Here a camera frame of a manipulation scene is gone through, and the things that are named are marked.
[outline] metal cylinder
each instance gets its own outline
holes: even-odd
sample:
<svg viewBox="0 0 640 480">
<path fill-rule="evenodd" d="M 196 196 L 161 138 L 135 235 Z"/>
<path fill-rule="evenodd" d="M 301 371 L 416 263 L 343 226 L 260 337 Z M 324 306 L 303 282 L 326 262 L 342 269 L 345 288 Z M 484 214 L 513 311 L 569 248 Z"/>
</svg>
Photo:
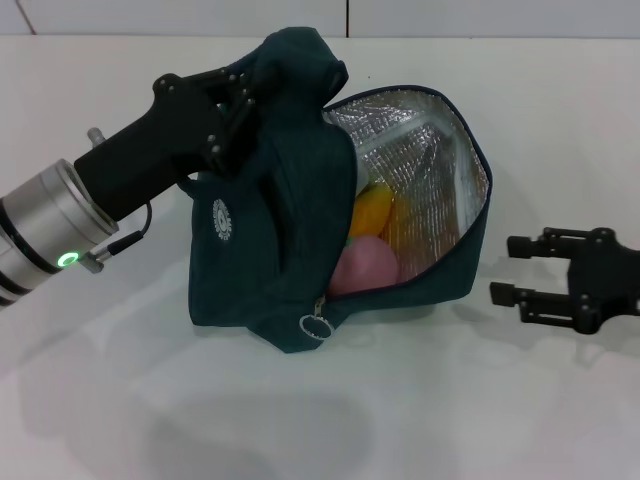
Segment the metal cylinder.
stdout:
<svg viewBox="0 0 640 480">
<path fill-rule="evenodd" d="M 117 230 L 66 160 L 27 180 L 0 199 L 0 307 L 14 303 Z"/>
</svg>

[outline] silver foil lining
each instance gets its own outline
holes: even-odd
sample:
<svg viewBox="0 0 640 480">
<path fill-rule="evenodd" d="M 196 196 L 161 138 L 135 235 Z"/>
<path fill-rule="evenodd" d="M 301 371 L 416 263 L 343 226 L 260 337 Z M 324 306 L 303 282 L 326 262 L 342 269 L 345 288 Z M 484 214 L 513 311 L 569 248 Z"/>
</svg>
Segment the silver foil lining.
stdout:
<svg viewBox="0 0 640 480">
<path fill-rule="evenodd" d="M 487 201 L 489 181 L 462 123 L 444 101 L 391 90 L 325 113 L 352 138 L 370 182 L 394 193 L 381 235 L 399 281 L 424 272 L 460 240 Z"/>
</svg>

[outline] white surface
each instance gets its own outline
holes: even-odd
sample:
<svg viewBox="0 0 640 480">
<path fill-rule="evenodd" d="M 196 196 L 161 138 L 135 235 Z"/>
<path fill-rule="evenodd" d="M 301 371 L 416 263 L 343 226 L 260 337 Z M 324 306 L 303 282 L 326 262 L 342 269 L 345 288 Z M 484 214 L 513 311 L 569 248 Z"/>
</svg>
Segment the white surface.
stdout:
<svg viewBox="0 0 640 480">
<path fill-rule="evenodd" d="M 256 44 L 0 39 L 0 193 L 80 156 L 88 127 L 110 135 L 133 121 L 161 74 L 224 65 Z M 190 202 L 172 189 L 135 252 L 99 277 L 72 268 L 2 312 L 3 477 L 640 477 L 640 322 L 579 336 L 521 325 L 488 295 L 494 279 L 563 289 L 561 261 L 505 258 L 511 234 L 606 225 L 640 247 L 640 42 L 330 44 L 350 69 L 345 95 L 423 84 L 469 122 L 495 175 L 471 295 L 357 316 L 302 355 L 240 329 L 193 328 Z"/>
<path fill-rule="evenodd" d="M 38 33 L 264 37 L 305 25 L 344 37 L 344 0 L 23 0 Z"/>
<path fill-rule="evenodd" d="M 640 37 L 629 0 L 350 0 L 353 37 Z"/>
<path fill-rule="evenodd" d="M 13 0 L 0 0 L 0 35 L 29 33 L 29 28 Z"/>
</svg>

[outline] dark green bag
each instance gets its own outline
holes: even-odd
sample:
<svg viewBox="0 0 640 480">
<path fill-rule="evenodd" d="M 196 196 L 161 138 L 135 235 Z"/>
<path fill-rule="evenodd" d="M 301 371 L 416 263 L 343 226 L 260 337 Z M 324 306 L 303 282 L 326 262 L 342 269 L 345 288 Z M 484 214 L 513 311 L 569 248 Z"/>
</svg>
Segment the dark green bag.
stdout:
<svg viewBox="0 0 640 480">
<path fill-rule="evenodd" d="M 194 324 L 244 326 L 290 353 L 317 348 L 354 312 L 466 295 L 491 173 L 455 107 L 432 90 L 389 87 L 323 111 L 348 76 L 312 29 L 275 33 L 229 69 L 255 77 L 274 67 L 282 86 L 258 105 L 257 146 L 237 177 L 181 184 L 194 199 Z M 395 193 L 383 238 L 403 283 L 325 299 L 358 162 Z"/>
</svg>

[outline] white table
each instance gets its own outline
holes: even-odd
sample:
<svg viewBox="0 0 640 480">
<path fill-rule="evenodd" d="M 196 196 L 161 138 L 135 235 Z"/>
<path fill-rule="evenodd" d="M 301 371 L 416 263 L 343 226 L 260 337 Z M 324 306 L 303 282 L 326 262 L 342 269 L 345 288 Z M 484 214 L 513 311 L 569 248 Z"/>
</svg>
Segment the white table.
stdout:
<svg viewBox="0 0 640 480">
<path fill-rule="evenodd" d="M 640 478 L 640 320 L 593 337 L 521 325 L 492 280 L 562 291 L 562 261 L 507 260 L 509 235 L 614 228 L 640 247 L 640 42 L 331 40 L 342 95 L 445 93 L 495 176 L 473 292 L 352 318 L 287 356 L 191 325 L 190 201 L 148 238 L 72 268 L 0 318 L 2 477 L 100 480 Z M 255 39 L 0 39 L 0 192 L 142 115 L 161 74 L 225 65 Z M 142 213 L 122 222 L 139 228 Z"/>
</svg>

